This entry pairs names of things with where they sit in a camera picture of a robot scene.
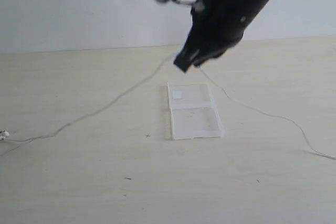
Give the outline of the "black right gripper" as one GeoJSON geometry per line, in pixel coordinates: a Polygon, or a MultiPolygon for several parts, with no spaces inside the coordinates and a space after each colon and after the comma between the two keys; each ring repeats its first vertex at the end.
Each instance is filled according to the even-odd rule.
{"type": "Polygon", "coordinates": [[[173,64],[186,73],[211,57],[218,57],[235,47],[246,28],[270,0],[213,0],[211,9],[201,22],[202,37],[188,35],[173,64]]]}

